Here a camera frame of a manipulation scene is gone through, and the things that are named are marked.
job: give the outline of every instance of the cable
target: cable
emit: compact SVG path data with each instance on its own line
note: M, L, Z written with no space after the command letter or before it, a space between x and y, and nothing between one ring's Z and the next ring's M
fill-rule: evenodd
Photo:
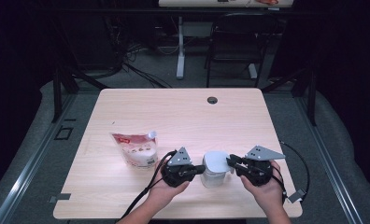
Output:
M99 75L90 75L90 74L87 74L86 72L84 72L86 75L88 75L88 77L92 77L94 79L99 79L99 78L104 78L104 77L112 77L113 75L117 74L118 72L120 72L120 68L119 67L114 67L112 69L110 69L109 71L107 71L106 73L104 74L99 74Z
M156 178L156 175L158 174L158 172L161 170L161 168L162 168L162 165L163 165L163 163L165 162L165 159L167 158L167 157L169 157L169 156L174 156L175 154L177 153L177 151L176 150L174 150L174 151L171 151L171 152L168 152L162 159L161 159L161 161L159 162L159 165L156 167L156 170L155 170L155 173L153 174L153 177L152 177L152 179L151 179L151 181L149 182L149 184L147 185L147 187L146 188L144 188L144 190L142 190L141 191L141 193L140 194L138 194L138 196L135 198L135 200L130 204L130 206L127 208L127 210L126 210L126 212L123 214L123 216L121 217L121 219L122 218L124 218L124 217L126 217L127 215L129 215L130 214L130 212L133 210L133 208L135 207L135 205L138 203L138 201L142 198L142 197L144 197L144 195L146 195L147 193L148 193L148 191L153 187L153 186L155 186L159 181L161 181L162 180L162 178L161 179L159 179L158 181L156 181L155 183L153 183L153 181L155 180L155 178Z
M144 79L146 79L147 81L149 81L150 84L152 84L153 87L154 87L154 85L157 85L160 88L173 88L166 81L162 80L159 77L156 77L153 74L149 74L149 73L143 72L143 71L141 71L141 70L133 67L129 63L123 63L123 65L126 65L129 69L131 69L132 71L134 71L136 74L138 74L139 76L141 76Z
M281 172L279 171L279 169L278 169L278 168L276 168L275 166L273 166L273 168L274 168L275 170L277 170L278 174L280 175L281 179L282 179L282 180L283 180L283 182L284 182L284 178L283 178L283 176L281 175Z
M309 172L309 169L308 169L308 166L307 166L307 164L306 164L306 161L305 161L305 159L301 156L301 154L297 151L297 150L295 150L295 148L293 148L293 147L291 147L290 145L288 145L287 143L285 143L285 142L283 142L283 141L281 141L281 140L278 140L279 141L279 143L280 144L282 144L282 145L284 145L284 146L286 146L286 147L288 147L289 149L291 149L300 159L301 159L301 161L302 161L302 163L304 164L304 166L305 166L305 169L306 169L306 174L307 174L307 182L306 182L306 190L305 190L305 192L306 192L306 194L302 197L302 201L304 201L305 200L305 198L306 198L306 196L307 196L307 193L308 193L308 190L309 190L309 187L310 187L310 172Z
M168 49L168 48L175 48L173 49L172 51L170 52L165 52L163 49ZM159 52L161 52L162 54L165 54L165 55L170 55L170 54L173 54L175 53L179 48L179 45L176 45L176 46L173 46L173 47L158 47L157 49L159 50Z
M135 62L136 55L137 53L141 50L141 45L140 44L133 44L127 51L126 54L124 55L124 59L127 62Z

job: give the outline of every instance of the metal bracket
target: metal bracket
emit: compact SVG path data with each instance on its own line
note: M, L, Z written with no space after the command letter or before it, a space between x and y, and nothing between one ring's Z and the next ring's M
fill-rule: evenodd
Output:
M294 203L296 201L302 201L302 198L306 195L306 192L302 189L298 189L298 191L294 192L293 195L288 197L288 200L290 200L291 203Z
M70 197L71 197L70 193L61 193L61 194L58 194L57 196L50 196L48 202L57 203L57 201L59 200L69 200Z
M246 154L246 158L255 161L270 161L285 159L285 155L270 150L266 147L256 146Z
M168 161L168 166L177 166L177 165L191 165L192 161L188 155L185 147L179 149L179 151Z

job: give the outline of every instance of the table leg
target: table leg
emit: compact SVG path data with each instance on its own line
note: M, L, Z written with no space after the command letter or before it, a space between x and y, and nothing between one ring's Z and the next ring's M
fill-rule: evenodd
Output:
M177 65L177 79L184 78L185 67L185 53L184 53L184 35L183 35L182 17L178 18L178 65Z
M251 63L249 65L249 77L250 78L257 78L257 76L258 76L258 73L257 73L257 70L255 69L255 64Z

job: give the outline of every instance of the black cable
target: black cable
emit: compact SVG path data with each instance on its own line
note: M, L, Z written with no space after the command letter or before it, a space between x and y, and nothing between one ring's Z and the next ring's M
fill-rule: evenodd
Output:
M278 184L281 186L281 189L283 190L283 193L282 193L282 197L281 197L281 199L282 199L282 203L284 204L284 202L285 202L285 199L287 199L288 198L288 194L287 194L287 190L285 189L285 187L284 187L284 179L282 179L281 178L281 181L277 178L277 177L275 177L274 175L272 175L272 178L273 179L275 179L277 182L278 182Z
M301 156L301 154L295 150L295 148L291 147L290 145L288 145L287 143L281 141L281 140L278 140L280 144L288 147L289 149L291 149L298 157L299 159L301 159L302 163L304 164L305 166L305 169L306 169L306 174L307 174L307 182L306 182L306 189L305 189L305 192L306 194L302 197L302 201L305 200L306 196L307 196L307 193L308 193L308 190L309 190L309 187L310 187L310 172L309 172L309 169L308 169L308 166L306 164L306 161L305 159Z
M139 47L140 45L135 44L134 47L127 50L126 54L124 55L124 58L126 59L127 62L132 62L132 63L135 62L136 55L140 51Z
M161 161L159 162L159 165L156 167L156 170L155 170L155 173L153 174L153 177L151 179L151 181L149 182L149 184L147 185L146 188L144 188L144 190L141 191L141 193L138 194L138 196L133 200L133 202L130 204L130 206L127 208L126 212L123 214L123 216L121 217L124 218L126 217L127 215L130 214L130 212L133 210L133 208L135 207L135 205L138 203L138 201L144 197L144 195L146 195L148 193L148 191L153 187L155 186L159 181L161 181L162 179L159 179L158 181L156 181L156 183L153 183L153 181L155 180L155 177L156 175L158 174L158 172L160 172L161 170L161 167L163 165L163 163L165 162L165 159L169 156L174 156L175 154L177 153L176 150L174 151L171 151L171 152L168 152L162 159Z
M152 84L152 86L157 85L160 88L173 88L170 84L168 84L167 82L165 82L161 78L156 77L153 74L149 74L149 73L143 72L143 71L141 71L141 70L133 67L129 63L123 63L123 65L126 65L129 69L131 69L132 71L134 71L136 74L138 74L139 76L141 76L144 79L146 79L147 81L149 81Z
M88 75L88 77L92 77L94 79L99 79L99 78L104 78L104 77L112 77L113 75L117 74L118 72L120 72L120 68L119 67L114 67L112 69L109 69L106 73L104 74L99 74L99 75Z
M281 175L281 172L279 171L278 168L276 168L275 166L272 166L275 170L277 170L278 174L280 175L281 179L283 180L282 182L284 183L284 178L283 176Z

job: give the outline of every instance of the metal rail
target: metal rail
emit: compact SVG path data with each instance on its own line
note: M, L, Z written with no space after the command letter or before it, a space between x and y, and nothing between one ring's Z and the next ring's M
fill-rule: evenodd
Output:
M300 97L295 98L295 102L298 105L299 110L301 110L301 114L303 116L303 119L305 120L305 124L307 125L310 132L313 134L313 137L316 141L319 150L322 166L324 167L325 172L327 173L328 178L331 181L336 196L340 204L342 205L343 211L345 212L345 215L348 218L349 223L355 224L363 223L353 201L351 200L348 190L345 184L343 183L342 178L340 177L340 174L336 170L336 167L330 156L330 153L328 152L328 149L320 136L318 127L313 126L307 117L305 102Z
M7 198L2 203L0 207L0 223L10 222L17 205L20 203L22 196L24 195L28 186L31 184L31 181L33 180L33 177L36 174L40 164L48 153L50 142L54 138L54 134L59 131L61 124L64 121L64 115L71 108L71 105L74 103L76 97L77 96L73 94L68 95L63 105L63 114L59 117L56 123L50 125L42 139L39 149L27 162Z

